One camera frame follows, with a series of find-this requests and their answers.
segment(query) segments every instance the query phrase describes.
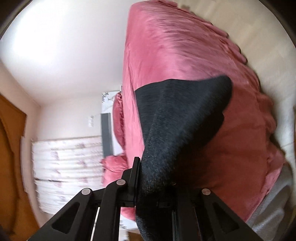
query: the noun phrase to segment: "pink bedspread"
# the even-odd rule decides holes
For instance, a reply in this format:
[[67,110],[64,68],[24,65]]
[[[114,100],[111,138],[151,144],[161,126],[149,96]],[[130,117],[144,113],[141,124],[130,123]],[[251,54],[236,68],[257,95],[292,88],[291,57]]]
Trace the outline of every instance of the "pink bedspread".
[[274,185],[285,159],[269,141],[276,128],[272,101],[260,93],[257,76],[227,36],[173,2],[131,7],[123,70],[125,152],[131,168],[144,150],[136,89],[167,79],[229,76],[233,93],[222,127],[183,161],[178,173],[180,182],[212,189],[246,221]]

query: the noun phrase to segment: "black fabric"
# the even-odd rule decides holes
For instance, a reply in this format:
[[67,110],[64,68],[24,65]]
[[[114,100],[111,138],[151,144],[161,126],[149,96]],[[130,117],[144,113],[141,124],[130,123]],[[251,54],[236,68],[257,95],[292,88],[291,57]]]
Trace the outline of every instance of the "black fabric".
[[231,92],[227,76],[170,79],[135,91],[145,144],[136,221],[145,241],[171,240],[171,215],[156,208],[157,196],[170,185],[180,152],[193,139],[195,148],[200,148],[217,133]]

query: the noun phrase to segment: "curtain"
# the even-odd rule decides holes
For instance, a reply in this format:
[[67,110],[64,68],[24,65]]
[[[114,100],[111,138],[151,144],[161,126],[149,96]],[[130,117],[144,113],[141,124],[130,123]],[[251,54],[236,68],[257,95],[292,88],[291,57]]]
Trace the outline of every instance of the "curtain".
[[102,188],[101,137],[39,141],[32,146],[40,209],[56,214],[83,188]]

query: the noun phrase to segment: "tile floor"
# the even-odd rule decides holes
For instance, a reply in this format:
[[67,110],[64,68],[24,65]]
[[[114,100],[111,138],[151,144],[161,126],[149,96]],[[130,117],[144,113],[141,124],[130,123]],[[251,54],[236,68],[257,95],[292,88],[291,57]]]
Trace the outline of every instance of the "tile floor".
[[[275,138],[290,162],[296,183],[294,110],[296,48],[277,18],[259,0],[174,0],[225,30],[274,101]],[[296,204],[296,190],[293,204]]]

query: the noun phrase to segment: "ceiling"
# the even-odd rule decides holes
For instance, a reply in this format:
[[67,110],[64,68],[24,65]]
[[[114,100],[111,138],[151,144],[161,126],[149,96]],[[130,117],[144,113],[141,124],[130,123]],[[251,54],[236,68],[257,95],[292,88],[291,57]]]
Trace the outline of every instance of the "ceiling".
[[129,7],[139,0],[33,0],[0,58],[40,105],[119,90]]

